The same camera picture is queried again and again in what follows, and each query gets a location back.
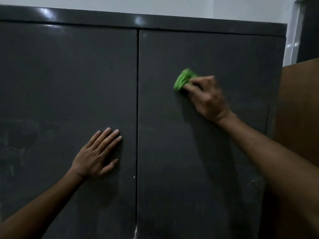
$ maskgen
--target left hand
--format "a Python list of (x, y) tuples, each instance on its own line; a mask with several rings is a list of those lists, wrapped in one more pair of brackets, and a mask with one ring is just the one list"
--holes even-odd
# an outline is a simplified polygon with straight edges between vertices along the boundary
[(122, 140), (122, 137), (116, 138), (120, 133), (119, 130), (115, 130), (111, 134), (110, 132), (110, 128), (104, 132), (97, 131), (75, 157), (69, 171), (82, 178), (88, 178), (106, 174), (114, 169), (118, 159), (114, 159), (105, 167), (103, 167), (103, 163), (110, 151)]

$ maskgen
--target green cloth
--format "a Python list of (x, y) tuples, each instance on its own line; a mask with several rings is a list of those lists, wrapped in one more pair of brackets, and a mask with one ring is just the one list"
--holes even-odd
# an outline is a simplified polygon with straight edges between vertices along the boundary
[(194, 78), (197, 76), (198, 76), (197, 74), (195, 74), (193, 71), (191, 71), (188, 68), (183, 70), (183, 72), (180, 74), (180, 76), (177, 78), (174, 84), (174, 90), (176, 91), (181, 90), (191, 78)]

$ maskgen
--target cabinet top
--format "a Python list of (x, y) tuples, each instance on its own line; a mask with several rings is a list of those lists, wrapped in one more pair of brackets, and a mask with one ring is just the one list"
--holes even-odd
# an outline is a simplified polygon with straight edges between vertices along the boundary
[(0, 5), (0, 21), (285, 37), (287, 24)]

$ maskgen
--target dark gray metal cabinet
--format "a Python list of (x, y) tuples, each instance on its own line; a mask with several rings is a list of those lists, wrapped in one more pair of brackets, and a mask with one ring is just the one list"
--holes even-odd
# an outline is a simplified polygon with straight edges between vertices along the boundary
[(44, 238), (256, 238), (264, 181), (173, 90), (215, 75), (271, 133), (285, 24), (0, 5), (0, 215), (53, 185), (97, 131), (121, 158), (87, 181)]
[(44, 238), (134, 237), (136, 43), (136, 30), (0, 23), (3, 219), (52, 186), (109, 126), (124, 137), (119, 168), (81, 186)]
[(265, 132), (284, 45), (275, 37), (140, 31), (140, 238), (257, 238), (261, 176), (173, 85), (185, 68), (216, 75), (233, 111)]

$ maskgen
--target forearm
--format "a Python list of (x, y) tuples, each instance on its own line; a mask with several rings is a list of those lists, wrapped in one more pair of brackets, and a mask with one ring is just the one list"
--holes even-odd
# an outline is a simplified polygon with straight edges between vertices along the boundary
[(270, 185), (302, 212), (319, 214), (319, 168), (231, 114), (219, 124)]
[(66, 173), (54, 186), (0, 224), (0, 239), (41, 238), (83, 179)]

